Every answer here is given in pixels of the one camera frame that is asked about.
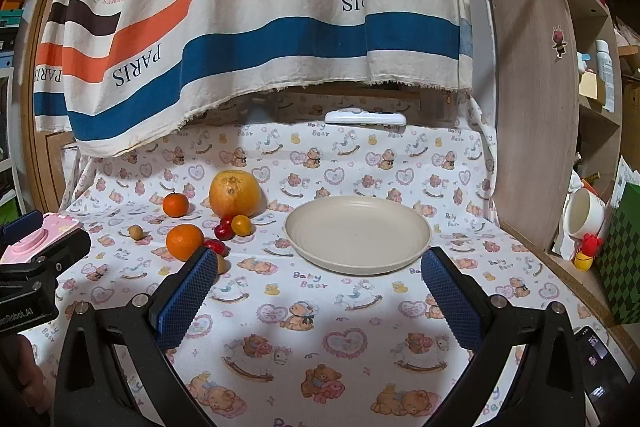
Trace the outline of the person's left hand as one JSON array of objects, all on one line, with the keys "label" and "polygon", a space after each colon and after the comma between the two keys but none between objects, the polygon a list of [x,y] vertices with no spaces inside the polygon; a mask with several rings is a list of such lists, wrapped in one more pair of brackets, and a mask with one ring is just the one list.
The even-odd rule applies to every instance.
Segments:
[{"label": "person's left hand", "polygon": [[21,397],[26,405],[38,414],[47,412],[51,406],[50,393],[28,338],[24,335],[4,337],[1,339],[1,351],[22,386]]}]

